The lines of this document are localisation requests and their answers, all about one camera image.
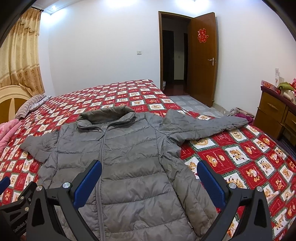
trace curtain rod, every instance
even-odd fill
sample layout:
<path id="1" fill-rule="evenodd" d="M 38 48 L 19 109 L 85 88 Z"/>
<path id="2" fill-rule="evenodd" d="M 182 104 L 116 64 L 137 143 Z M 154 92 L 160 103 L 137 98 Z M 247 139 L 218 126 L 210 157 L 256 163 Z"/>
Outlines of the curtain rod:
<path id="1" fill-rule="evenodd" d="M 36 8 L 36 7 L 31 7 L 31 8 L 37 9 L 37 10 L 39 10 L 39 11 L 41 11 L 41 12 L 44 11 L 43 9 L 39 9 L 39 8 Z"/>

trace wooden dresser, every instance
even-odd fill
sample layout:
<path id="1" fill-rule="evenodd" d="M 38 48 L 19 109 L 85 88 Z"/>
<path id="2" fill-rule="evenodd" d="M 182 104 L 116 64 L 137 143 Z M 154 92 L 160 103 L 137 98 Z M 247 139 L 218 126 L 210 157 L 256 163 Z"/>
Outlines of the wooden dresser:
<path id="1" fill-rule="evenodd" d="M 264 86 L 261 86 L 261 90 L 254 126 L 277 140 L 284 135 L 295 146 L 296 105 Z"/>

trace metal screw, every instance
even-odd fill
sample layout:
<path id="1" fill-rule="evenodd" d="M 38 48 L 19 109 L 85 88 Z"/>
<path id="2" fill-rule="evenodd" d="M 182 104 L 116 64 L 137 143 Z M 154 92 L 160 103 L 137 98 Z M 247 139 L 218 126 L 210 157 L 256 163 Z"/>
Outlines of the metal screw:
<path id="1" fill-rule="evenodd" d="M 70 186 L 70 183 L 69 182 L 66 182 L 63 184 L 63 188 L 68 188 Z"/>
<path id="2" fill-rule="evenodd" d="M 43 188 L 42 186 L 38 186 L 38 187 L 36 187 L 36 191 L 39 192 L 42 190 L 42 188 Z"/>
<path id="3" fill-rule="evenodd" d="M 234 183 L 229 183 L 228 186 L 231 188 L 231 189 L 236 189 L 236 185 Z"/>
<path id="4" fill-rule="evenodd" d="M 256 187 L 256 189 L 257 189 L 258 192 L 262 192 L 263 191 L 263 188 L 261 186 Z"/>

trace door frame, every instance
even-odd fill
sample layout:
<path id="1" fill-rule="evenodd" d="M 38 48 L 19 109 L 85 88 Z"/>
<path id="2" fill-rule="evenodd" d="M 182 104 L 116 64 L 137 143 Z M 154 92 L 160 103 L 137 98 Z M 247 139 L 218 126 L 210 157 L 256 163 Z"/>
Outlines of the door frame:
<path id="1" fill-rule="evenodd" d="M 162 17 L 170 18 L 170 19 L 186 19 L 191 20 L 192 17 L 172 13 L 172 12 L 162 12 L 158 11 L 158 19 L 159 19 L 159 42 L 160 42 L 160 90 L 163 90 L 163 23 Z"/>

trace green cloth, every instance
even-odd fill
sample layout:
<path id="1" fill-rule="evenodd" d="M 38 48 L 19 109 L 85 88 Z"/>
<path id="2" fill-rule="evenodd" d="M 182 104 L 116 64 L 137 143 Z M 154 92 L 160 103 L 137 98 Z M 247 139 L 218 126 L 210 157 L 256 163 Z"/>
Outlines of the green cloth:
<path id="1" fill-rule="evenodd" d="M 278 89 L 294 91 L 294 88 L 288 82 L 283 82 L 279 84 Z"/>

